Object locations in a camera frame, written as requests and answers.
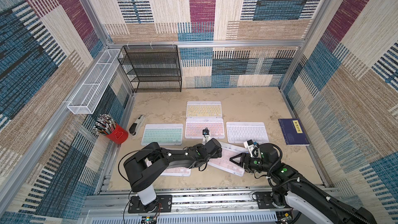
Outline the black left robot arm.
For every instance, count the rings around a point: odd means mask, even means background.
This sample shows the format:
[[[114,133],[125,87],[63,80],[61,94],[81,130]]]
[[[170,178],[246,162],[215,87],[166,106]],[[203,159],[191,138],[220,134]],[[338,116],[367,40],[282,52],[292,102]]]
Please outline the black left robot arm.
[[[200,168],[211,159],[222,157],[222,146],[216,139],[206,144],[196,144],[182,150],[166,149],[152,142],[123,162],[131,191],[138,195],[148,211],[158,204],[154,181],[167,169]]]

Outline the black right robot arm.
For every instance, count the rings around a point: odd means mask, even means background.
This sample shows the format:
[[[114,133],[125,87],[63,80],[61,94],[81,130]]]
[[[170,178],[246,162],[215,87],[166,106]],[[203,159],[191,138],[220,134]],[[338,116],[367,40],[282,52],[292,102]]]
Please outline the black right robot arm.
[[[267,179],[272,188],[269,202],[274,207],[296,209],[316,224],[376,223],[370,211],[339,201],[283,163],[283,152],[277,145],[249,143],[248,150],[230,161],[247,173],[261,173]]]

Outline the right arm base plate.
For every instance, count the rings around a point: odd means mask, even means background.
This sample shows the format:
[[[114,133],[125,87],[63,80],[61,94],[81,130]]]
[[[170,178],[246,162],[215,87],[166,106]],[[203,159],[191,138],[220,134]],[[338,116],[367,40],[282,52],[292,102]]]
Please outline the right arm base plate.
[[[291,208],[285,201],[284,195],[271,191],[256,191],[252,194],[259,209]]]

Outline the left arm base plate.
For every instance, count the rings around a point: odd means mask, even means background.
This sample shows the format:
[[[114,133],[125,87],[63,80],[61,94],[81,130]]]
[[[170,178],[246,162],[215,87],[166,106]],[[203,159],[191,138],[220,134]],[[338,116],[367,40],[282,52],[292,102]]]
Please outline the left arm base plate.
[[[140,213],[169,213],[172,209],[172,195],[157,195],[156,199],[147,205],[144,205],[138,196],[131,197],[128,205],[129,214]]]

